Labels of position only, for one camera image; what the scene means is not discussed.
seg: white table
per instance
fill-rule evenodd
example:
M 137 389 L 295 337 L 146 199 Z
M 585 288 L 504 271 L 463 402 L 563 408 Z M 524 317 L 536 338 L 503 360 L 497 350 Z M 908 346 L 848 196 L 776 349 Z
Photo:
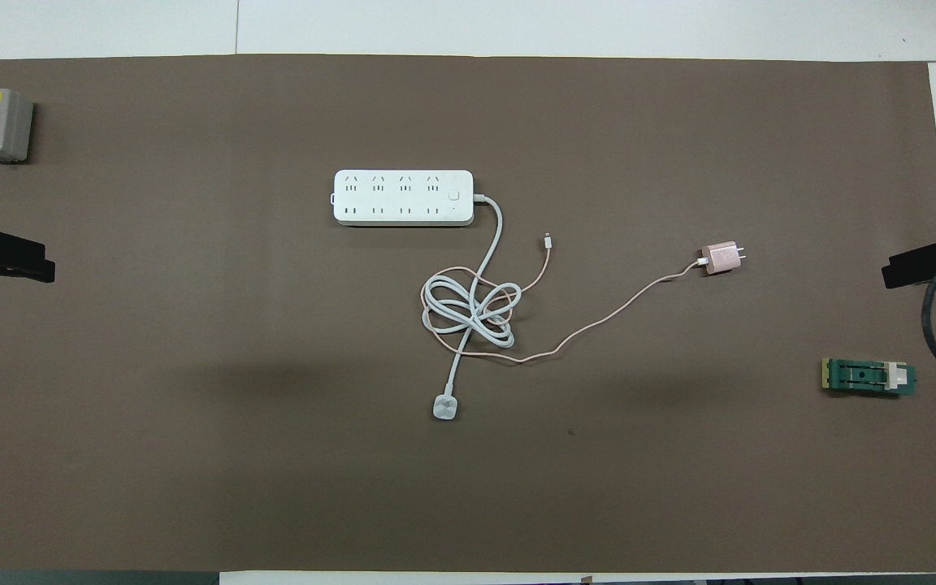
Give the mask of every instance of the white table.
M 234 53 L 918 60 L 931 63 L 936 116 L 936 1 L 928 0 L 0 0 L 0 59 Z M 222 583 L 536 583 L 584 575 L 256 571 L 223 574 Z M 595 574 L 596 581 L 708 577 L 729 575 Z

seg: white power cord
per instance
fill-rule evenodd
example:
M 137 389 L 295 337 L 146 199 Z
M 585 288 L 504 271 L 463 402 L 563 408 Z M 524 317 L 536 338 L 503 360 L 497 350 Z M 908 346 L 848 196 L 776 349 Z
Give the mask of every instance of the white power cord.
M 454 354 L 453 363 L 450 364 L 450 374 L 446 379 L 446 386 L 443 389 L 443 393 L 435 397 L 435 402 L 432 403 L 431 408 L 432 415 L 434 415 L 435 418 L 443 419 L 443 421 L 449 421 L 449 419 L 454 418 L 454 415 L 457 415 L 457 399 L 453 397 L 453 379 L 457 377 L 457 367 L 460 366 L 463 356 L 495 357 L 504 359 L 507 362 L 525 363 L 557 354 L 573 337 L 579 336 L 580 333 L 584 333 L 587 329 L 597 327 L 609 321 L 613 316 L 620 314 L 621 311 L 631 306 L 631 303 L 634 303 L 646 290 L 653 288 L 653 286 L 658 283 L 683 277 L 688 271 L 694 269 L 694 267 L 706 267 L 706 271 L 710 274 L 717 273 L 718 271 L 728 271 L 733 269 L 733 267 L 738 267 L 740 263 L 739 259 L 744 258 L 744 256 L 739 256 L 740 248 L 736 247 L 734 241 L 718 245 L 707 245 L 707 247 L 703 248 L 703 257 L 688 264 L 686 269 L 679 273 L 662 276 L 646 284 L 615 311 L 605 315 L 604 318 L 598 319 L 598 321 L 588 323 L 582 328 L 570 333 L 556 348 L 551 349 L 551 351 L 523 358 L 510 357 L 504 354 L 491 352 L 466 352 L 464 349 L 466 345 L 468 345 L 468 338 L 471 337 L 473 332 L 478 333 L 485 340 L 490 341 L 491 344 L 496 345 L 498 348 L 507 349 L 515 345 L 515 336 L 512 333 L 512 322 L 510 322 L 512 313 L 517 304 L 519 304 L 519 301 L 522 300 L 522 294 L 528 289 L 534 288 L 536 283 L 544 276 L 544 271 L 547 270 L 547 264 L 551 259 L 551 236 L 550 234 L 544 234 L 544 264 L 541 270 L 539 270 L 539 274 L 536 275 L 536 278 L 534 278 L 534 281 L 530 282 L 530 284 L 524 287 L 514 282 L 497 284 L 483 278 L 483 271 L 486 270 L 486 266 L 490 263 L 490 259 L 497 249 L 497 244 L 501 241 L 505 218 L 504 214 L 501 213 L 501 207 L 497 205 L 496 201 L 490 199 L 490 197 L 475 195 L 474 200 L 475 203 L 490 205 L 497 215 L 497 230 L 493 234 L 493 243 L 490 244 L 490 249 L 487 250 L 486 256 L 483 257 L 483 261 L 479 264 L 479 269 L 473 271 L 465 266 L 451 266 L 448 269 L 438 271 L 438 273 L 435 273 L 432 277 L 424 281 L 420 293 L 422 307 L 421 323 L 423 323 L 424 328 L 431 331 L 432 335 L 435 336 L 435 339 L 438 340 L 443 347 L 450 349 Z M 469 288 L 465 289 L 464 285 L 461 285 L 460 282 L 446 276 L 450 271 L 465 271 L 471 274 L 472 280 Z M 489 285 L 492 289 L 482 300 L 476 300 L 475 297 L 476 290 L 479 288 L 479 283 Z M 449 290 L 456 297 L 454 297 L 454 299 L 439 299 L 435 295 L 435 291 L 438 289 Z M 442 318 L 448 319 L 453 325 L 448 327 L 437 326 L 431 321 L 432 314 L 437 314 L 442 316 Z M 445 334 L 460 332 L 463 332 L 463 334 L 461 334 L 461 342 L 456 348 L 447 344 L 446 340 L 443 340 L 442 336 L 445 336 Z

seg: brown board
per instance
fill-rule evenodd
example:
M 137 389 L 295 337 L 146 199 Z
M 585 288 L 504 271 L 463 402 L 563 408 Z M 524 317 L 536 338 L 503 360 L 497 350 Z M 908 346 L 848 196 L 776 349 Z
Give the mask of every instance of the brown board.
M 936 571 L 936 364 L 889 255 L 936 241 L 921 63 L 210 56 L 0 62 L 37 104 L 0 230 L 0 567 Z M 340 169 L 467 169 L 509 352 L 417 293 L 494 229 L 339 226 Z M 899 400 L 820 388 L 903 360 Z

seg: green terminal block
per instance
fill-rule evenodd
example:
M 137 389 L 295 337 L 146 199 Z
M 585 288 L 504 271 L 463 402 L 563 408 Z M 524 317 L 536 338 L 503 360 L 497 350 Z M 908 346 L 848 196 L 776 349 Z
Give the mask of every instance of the green terminal block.
M 917 391 L 917 369 L 905 362 L 824 359 L 821 360 L 821 387 L 844 392 L 912 395 Z

